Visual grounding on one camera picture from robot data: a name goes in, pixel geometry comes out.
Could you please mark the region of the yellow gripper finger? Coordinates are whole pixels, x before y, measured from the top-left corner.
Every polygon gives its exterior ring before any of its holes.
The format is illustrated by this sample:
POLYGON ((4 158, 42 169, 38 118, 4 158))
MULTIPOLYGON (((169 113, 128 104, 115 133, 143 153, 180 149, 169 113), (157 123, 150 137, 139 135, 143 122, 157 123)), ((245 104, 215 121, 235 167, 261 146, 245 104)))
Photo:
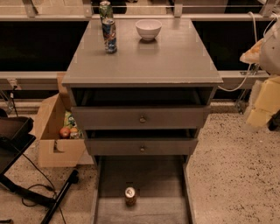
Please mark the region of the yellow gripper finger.
POLYGON ((265 126, 280 110, 280 76, 257 80, 252 87, 246 124, 254 128, 265 126))

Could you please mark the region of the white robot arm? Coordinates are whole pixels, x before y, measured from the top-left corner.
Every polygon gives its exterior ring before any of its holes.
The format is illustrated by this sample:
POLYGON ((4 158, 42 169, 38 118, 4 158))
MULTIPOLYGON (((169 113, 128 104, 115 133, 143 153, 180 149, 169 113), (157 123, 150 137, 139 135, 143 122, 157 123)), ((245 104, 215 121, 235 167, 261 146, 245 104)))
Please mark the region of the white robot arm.
POLYGON ((258 64, 271 75, 264 82, 255 83, 250 97, 251 109, 246 124, 261 128, 280 110, 280 21, 275 22, 262 39, 243 53, 240 61, 258 64))

